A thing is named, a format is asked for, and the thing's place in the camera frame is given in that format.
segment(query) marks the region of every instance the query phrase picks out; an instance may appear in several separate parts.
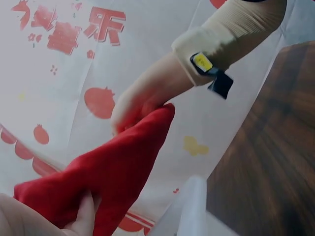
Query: red print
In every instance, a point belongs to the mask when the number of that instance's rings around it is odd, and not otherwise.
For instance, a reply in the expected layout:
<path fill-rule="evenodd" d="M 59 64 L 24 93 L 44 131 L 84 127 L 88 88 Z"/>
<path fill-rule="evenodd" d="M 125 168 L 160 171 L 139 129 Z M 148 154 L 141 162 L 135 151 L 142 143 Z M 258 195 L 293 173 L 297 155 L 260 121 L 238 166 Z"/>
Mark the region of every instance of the red print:
<path fill-rule="evenodd" d="M 55 30 L 48 36 L 47 48 L 71 55 L 73 48 L 78 47 L 77 38 L 81 27 L 72 26 L 70 23 L 56 22 Z"/>
<path fill-rule="evenodd" d="M 88 57 L 88 59 L 94 59 L 95 52 L 93 52 L 92 50 L 88 50 L 87 57 Z"/>
<path fill-rule="evenodd" d="M 30 20 L 31 11 L 27 6 L 28 0 L 21 0 L 16 6 L 12 7 L 12 11 L 24 11 L 24 16 L 20 19 L 20 30 L 23 30 Z"/>
<path fill-rule="evenodd" d="M 41 124 L 38 124 L 34 129 L 34 137 L 40 144 L 48 144 L 49 142 L 49 135 Z"/>
<path fill-rule="evenodd" d="M 80 3 L 77 3 L 77 4 L 72 3 L 72 4 L 71 4 L 71 7 L 72 7 L 72 8 L 75 8 L 75 9 L 78 11 L 78 10 L 81 9 L 82 3 L 81 3 L 81 2 L 80 2 Z"/>
<path fill-rule="evenodd" d="M 17 141 L 17 139 L 4 127 L 2 128 L 1 139 L 7 144 L 14 144 Z"/>
<path fill-rule="evenodd" d="M 31 34 L 28 36 L 29 41 L 34 41 L 35 36 L 36 36 L 35 34 L 31 33 Z"/>
<path fill-rule="evenodd" d="M 212 5 L 216 8 L 219 9 L 226 0 L 210 0 L 210 2 L 212 3 Z"/>
<path fill-rule="evenodd" d="M 34 156 L 33 153 L 30 150 L 28 150 L 19 141 L 16 142 L 14 151 L 15 151 L 15 154 L 23 160 L 30 160 Z"/>
<path fill-rule="evenodd" d="M 110 119 L 115 106 L 114 93 L 106 88 L 90 88 L 84 94 L 84 101 L 90 112 L 100 119 Z"/>
<path fill-rule="evenodd" d="M 39 42 L 40 42 L 41 37 L 42 37 L 42 35 L 41 35 L 41 34 L 40 34 L 40 35 L 38 35 L 38 36 L 36 37 L 36 42 L 37 42 L 37 43 L 39 43 Z"/>
<path fill-rule="evenodd" d="M 49 11 L 47 7 L 40 5 L 34 14 L 34 21 L 31 22 L 31 26 L 43 26 L 47 31 L 49 31 L 54 27 L 52 22 L 56 19 L 56 9 L 54 9 L 53 11 Z"/>
<path fill-rule="evenodd" d="M 153 227 L 153 224 L 149 220 L 128 212 L 118 227 L 127 232 L 139 232 L 143 230 L 146 236 Z"/>
<path fill-rule="evenodd" d="M 38 173 L 42 177 L 49 176 L 53 173 L 58 172 L 57 169 L 50 166 L 46 162 L 43 162 L 42 160 L 40 160 L 37 157 L 34 157 L 32 165 L 33 165 L 33 169 L 35 170 L 35 172 Z"/>
<path fill-rule="evenodd" d="M 90 26 L 84 31 L 84 34 L 90 38 L 92 35 L 98 42 L 104 42 L 107 35 L 111 45 L 119 46 L 120 41 L 118 33 L 122 32 L 124 25 L 112 19 L 126 20 L 125 13 L 109 9 L 93 7 L 90 14 Z"/>

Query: red chinese character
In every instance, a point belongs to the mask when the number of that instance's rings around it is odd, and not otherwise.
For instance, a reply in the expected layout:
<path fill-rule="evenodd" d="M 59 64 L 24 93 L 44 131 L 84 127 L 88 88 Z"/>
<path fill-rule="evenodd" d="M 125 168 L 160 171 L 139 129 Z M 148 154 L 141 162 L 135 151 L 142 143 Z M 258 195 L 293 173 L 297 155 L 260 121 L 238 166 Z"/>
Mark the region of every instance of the red chinese character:
<path fill-rule="evenodd" d="M 77 38 L 81 27 L 72 26 L 70 23 L 56 22 L 55 30 L 48 36 L 47 48 L 71 55 L 73 48 L 78 47 Z"/>
<path fill-rule="evenodd" d="M 57 13 L 55 8 L 53 11 L 49 11 L 47 7 L 40 5 L 34 14 L 34 21 L 31 22 L 31 26 L 43 26 L 47 31 L 49 31 L 54 27 L 52 22 L 56 19 Z"/>
<path fill-rule="evenodd" d="M 12 7 L 12 11 L 24 11 L 24 16 L 20 19 L 20 30 L 23 30 L 30 20 L 31 11 L 27 6 L 28 0 L 21 0 L 16 6 Z"/>
<path fill-rule="evenodd" d="M 90 38 L 94 35 L 94 39 L 98 42 L 104 42 L 107 35 L 111 45 L 120 45 L 118 33 L 122 32 L 124 25 L 112 19 L 126 20 L 125 13 L 121 11 L 113 11 L 109 9 L 93 7 L 90 14 L 90 25 L 84 31 L 84 34 Z"/>

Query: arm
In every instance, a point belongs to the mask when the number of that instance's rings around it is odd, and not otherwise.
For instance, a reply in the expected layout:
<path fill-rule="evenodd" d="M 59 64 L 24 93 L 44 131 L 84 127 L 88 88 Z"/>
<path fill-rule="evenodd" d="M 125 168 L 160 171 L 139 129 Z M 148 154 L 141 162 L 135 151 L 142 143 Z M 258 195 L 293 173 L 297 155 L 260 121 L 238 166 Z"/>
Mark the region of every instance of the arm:
<path fill-rule="evenodd" d="M 280 26 L 285 10 L 286 0 L 228 0 L 201 27 L 176 39 L 173 52 L 145 71 L 128 89 L 128 96 L 163 104 L 193 86 L 211 82 L 196 73 L 190 56 L 203 52 L 225 71 Z"/>

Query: black clip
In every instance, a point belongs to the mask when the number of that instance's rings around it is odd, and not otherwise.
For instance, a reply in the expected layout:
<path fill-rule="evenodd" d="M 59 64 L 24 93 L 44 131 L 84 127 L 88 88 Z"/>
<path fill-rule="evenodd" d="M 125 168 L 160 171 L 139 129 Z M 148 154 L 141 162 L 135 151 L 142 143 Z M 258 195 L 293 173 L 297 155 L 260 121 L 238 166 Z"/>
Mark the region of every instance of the black clip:
<path fill-rule="evenodd" d="M 199 53 L 196 53 L 190 57 L 190 61 L 197 70 L 197 72 L 202 76 L 215 77 L 212 83 L 208 86 L 208 90 L 219 94 L 226 100 L 228 92 L 230 91 L 233 85 L 233 80 L 229 76 L 227 76 L 224 71 L 214 66 L 212 66 L 211 69 L 208 71 L 203 71 L 202 69 L 200 69 L 194 62 L 194 57 L 197 54 Z"/>

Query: yellow heart print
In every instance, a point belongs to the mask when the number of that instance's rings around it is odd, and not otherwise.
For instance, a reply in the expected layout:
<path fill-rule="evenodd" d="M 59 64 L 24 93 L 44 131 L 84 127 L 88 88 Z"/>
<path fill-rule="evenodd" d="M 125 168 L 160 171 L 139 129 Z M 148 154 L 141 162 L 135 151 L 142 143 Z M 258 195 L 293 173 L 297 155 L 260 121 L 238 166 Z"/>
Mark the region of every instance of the yellow heart print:
<path fill-rule="evenodd" d="M 209 148 L 206 145 L 199 145 L 193 136 L 184 137 L 184 150 L 188 151 L 192 156 L 197 156 L 198 154 L 206 155 L 209 152 Z"/>

